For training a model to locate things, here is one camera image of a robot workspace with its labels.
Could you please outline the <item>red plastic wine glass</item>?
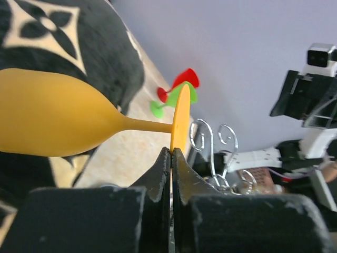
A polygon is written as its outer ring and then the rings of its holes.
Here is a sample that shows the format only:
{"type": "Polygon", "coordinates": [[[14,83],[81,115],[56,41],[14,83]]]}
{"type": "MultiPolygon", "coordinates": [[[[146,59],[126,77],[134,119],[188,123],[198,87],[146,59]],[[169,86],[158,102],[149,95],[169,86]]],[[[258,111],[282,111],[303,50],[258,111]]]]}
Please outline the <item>red plastic wine glass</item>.
{"type": "Polygon", "coordinates": [[[165,103],[168,98],[168,94],[183,82],[191,83],[195,89],[198,89],[200,86],[200,80],[196,72],[192,68],[188,68],[175,78],[170,90],[166,91],[162,87],[157,88],[157,96],[159,100],[165,103]]]}

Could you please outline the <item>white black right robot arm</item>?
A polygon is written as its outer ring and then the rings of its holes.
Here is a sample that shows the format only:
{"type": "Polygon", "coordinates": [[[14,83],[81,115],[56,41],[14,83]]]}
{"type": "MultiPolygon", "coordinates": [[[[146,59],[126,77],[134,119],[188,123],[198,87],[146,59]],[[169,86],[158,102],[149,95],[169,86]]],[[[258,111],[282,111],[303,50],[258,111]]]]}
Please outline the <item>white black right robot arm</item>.
{"type": "Polygon", "coordinates": [[[228,171],[258,167],[289,172],[307,169],[319,202],[336,211],[336,202],[319,171],[335,158],[328,148],[336,143],[336,71],[289,70],[270,112],[270,116],[282,115],[302,121],[302,127],[308,130],[305,137],[258,151],[228,154],[228,171]]]}

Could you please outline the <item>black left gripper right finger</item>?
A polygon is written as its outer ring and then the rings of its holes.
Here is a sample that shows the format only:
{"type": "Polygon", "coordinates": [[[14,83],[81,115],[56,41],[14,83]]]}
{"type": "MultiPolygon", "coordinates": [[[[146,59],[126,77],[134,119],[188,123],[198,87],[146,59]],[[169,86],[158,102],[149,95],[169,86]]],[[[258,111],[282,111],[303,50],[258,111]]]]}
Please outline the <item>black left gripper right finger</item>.
{"type": "Polygon", "coordinates": [[[308,197],[225,195],[191,169],[178,148],[172,173],[176,252],[334,252],[308,197]]]}

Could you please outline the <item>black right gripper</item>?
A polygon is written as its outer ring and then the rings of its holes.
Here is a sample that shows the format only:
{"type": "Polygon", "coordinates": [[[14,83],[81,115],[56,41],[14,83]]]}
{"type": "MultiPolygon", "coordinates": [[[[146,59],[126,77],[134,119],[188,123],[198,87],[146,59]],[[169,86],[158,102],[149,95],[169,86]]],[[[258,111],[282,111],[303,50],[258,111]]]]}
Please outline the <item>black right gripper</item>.
{"type": "Polygon", "coordinates": [[[336,77],[289,70],[270,116],[301,120],[304,128],[336,128],[336,77]]]}

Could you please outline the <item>green plastic wine glass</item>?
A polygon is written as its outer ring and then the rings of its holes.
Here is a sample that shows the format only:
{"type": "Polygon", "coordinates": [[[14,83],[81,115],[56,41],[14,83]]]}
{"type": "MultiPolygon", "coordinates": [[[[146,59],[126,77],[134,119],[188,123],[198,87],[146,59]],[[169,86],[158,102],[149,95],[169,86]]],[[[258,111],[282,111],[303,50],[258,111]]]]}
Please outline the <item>green plastic wine glass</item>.
{"type": "Polygon", "coordinates": [[[183,82],[179,86],[177,86],[169,95],[165,103],[159,104],[157,101],[151,101],[150,102],[150,110],[152,114],[156,117],[161,119],[164,116],[164,107],[169,106],[172,108],[176,107],[177,100],[180,94],[180,91],[184,85],[188,85],[190,89],[190,103],[196,103],[198,101],[198,96],[196,89],[193,87],[193,85],[189,82],[183,82]]]}

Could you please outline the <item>orange plastic wine glass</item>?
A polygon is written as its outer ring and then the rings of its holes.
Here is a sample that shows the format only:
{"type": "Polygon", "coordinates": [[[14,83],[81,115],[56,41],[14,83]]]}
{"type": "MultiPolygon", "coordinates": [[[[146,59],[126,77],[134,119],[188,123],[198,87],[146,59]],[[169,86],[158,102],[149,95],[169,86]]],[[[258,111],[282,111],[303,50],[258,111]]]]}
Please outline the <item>orange plastic wine glass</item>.
{"type": "Polygon", "coordinates": [[[1,70],[1,151],[65,157],[99,146],[126,130],[171,135],[184,149],[190,122],[190,89],[179,93],[172,124],[124,116],[97,89],[68,75],[1,70]]]}

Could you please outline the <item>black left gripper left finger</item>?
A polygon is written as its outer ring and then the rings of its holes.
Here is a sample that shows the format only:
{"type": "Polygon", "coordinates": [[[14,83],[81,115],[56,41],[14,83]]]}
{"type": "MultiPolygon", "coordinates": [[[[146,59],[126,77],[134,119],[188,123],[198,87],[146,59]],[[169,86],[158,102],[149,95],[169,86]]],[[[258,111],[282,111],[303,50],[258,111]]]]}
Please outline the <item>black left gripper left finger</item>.
{"type": "Polygon", "coordinates": [[[171,155],[130,187],[32,191],[1,252],[168,252],[171,155]]]}

